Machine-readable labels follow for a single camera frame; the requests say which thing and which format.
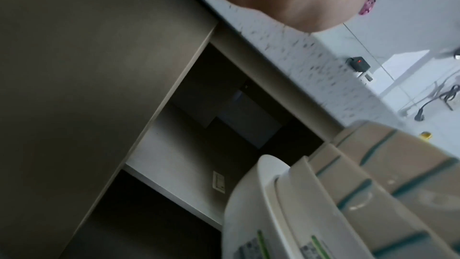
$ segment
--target white quartz countertop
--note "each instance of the white quartz countertop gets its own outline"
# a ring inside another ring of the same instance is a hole
[[[310,98],[344,126],[373,120],[392,127],[404,123],[366,88],[319,39],[278,23],[261,12],[226,0],[204,0]]]

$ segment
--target power cord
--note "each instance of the power cord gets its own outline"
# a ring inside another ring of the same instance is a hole
[[[433,98],[432,100],[428,101],[427,103],[425,103],[424,105],[422,105],[422,107],[418,110],[417,114],[415,115],[414,117],[414,120],[416,121],[423,121],[425,120],[425,116],[423,115],[423,108],[429,104],[430,102],[433,102],[435,100],[438,100],[438,99],[442,99],[446,105],[449,107],[450,110],[454,110],[448,103],[448,101],[451,101],[453,100],[456,96],[457,96],[457,93],[460,92],[460,85],[456,84],[454,86],[452,86],[452,88],[449,90],[449,91],[446,91],[444,93],[441,93],[438,97],[436,98]]]

